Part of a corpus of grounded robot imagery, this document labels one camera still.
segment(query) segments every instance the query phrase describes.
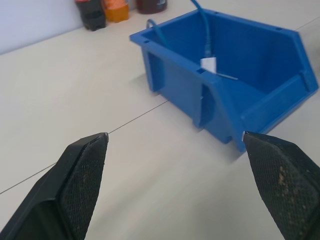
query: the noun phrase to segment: table surface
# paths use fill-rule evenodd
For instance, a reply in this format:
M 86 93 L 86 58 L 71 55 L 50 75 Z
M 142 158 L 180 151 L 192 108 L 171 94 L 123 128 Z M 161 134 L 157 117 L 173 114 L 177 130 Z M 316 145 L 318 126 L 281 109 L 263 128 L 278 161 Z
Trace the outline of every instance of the table surface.
M 320 76 L 320 2 L 200 0 L 203 7 L 298 30 Z M 169 2 L 158 22 L 192 11 Z M 98 132 L 110 142 L 86 239 L 281 240 L 246 154 L 222 144 L 149 91 L 128 36 L 148 15 L 81 28 L 0 56 L 0 229 L 66 146 Z M 270 134 L 320 165 L 320 93 Z

